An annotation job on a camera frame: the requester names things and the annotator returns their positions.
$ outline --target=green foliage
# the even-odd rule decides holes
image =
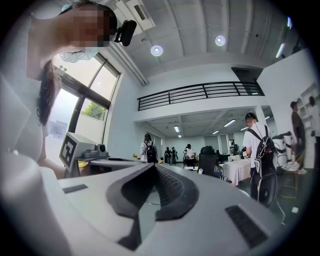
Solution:
[[[106,109],[91,102],[91,104],[84,111],[81,111],[81,113],[98,120],[103,120],[105,118]]]

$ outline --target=balcony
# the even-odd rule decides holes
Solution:
[[[257,82],[208,82],[165,90],[138,98],[138,111],[182,102],[234,96],[265,96]]]

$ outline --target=round ceiling light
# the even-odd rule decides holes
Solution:
[[[162,47],[160,45],[154,45],[151,47],[151,54],[153,56],[160,56],[163,52],[164,52],[164,50],[162,49]]]
[[[223,35],[218,35],[216,38],[215,38],[215,44],[217,46],[224,46],[226,43],[226,38],[223,36]]]

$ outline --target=tablecloth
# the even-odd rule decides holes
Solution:
[[[250,159],[225,162],[222,175],[237,186],[240,181],[250,178]]]

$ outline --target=long dark hair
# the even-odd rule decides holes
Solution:
[[[60,90],[60,87],[61,79],[59,75],[54,71],[54,65],[51,59],[44,66],[39,98],[37,100],[37,113],[40,119],[40,123],[43,126],[45,126],[48,122],[51,109],[55,102],[56,93]]]
[[[97,4],[96,2],[91,2],[89,0],[83,0],[80,2],[75,2],[74,4],[95,4],[98,7],[102,8],[105,12],[103,15],[108,17],[113,17],[110,22],[110,27],[116,28],[117,27],[117,19],[115,13],[107,6]],[[64,14],[71,10],[73,7],[72,5],[67,8],[66,10],[62,11],[59,15]],[[60,76],[55,72],[54,65],[52,59],[49,60],[43,69],[42,79],[41,79],[41,87],[39,98],[37,100],[37,115],[39,116],[40,123],[45,126],[48,122],[51,109],[54,105],[55,98],[57,92],[61,88],[61,79]]]

